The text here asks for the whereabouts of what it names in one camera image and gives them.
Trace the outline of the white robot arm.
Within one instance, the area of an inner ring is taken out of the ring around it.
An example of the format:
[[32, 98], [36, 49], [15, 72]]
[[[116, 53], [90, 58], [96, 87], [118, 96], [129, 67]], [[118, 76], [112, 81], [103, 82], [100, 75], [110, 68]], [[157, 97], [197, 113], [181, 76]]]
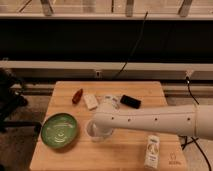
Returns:
[[106, 95], [93, 114], [92, 122], [100, 136], [118, 128], [213, 140], [213, 105], [117, 109], [113, 96]]

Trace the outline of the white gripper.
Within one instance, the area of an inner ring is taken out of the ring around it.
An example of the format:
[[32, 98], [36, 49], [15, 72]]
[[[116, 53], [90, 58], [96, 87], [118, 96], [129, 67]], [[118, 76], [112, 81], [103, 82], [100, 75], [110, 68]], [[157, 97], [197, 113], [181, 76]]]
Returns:
[[100, 101], [99, 107], [104, 109], [118, 109], [118, 98], [114, 95], [105, 95]]

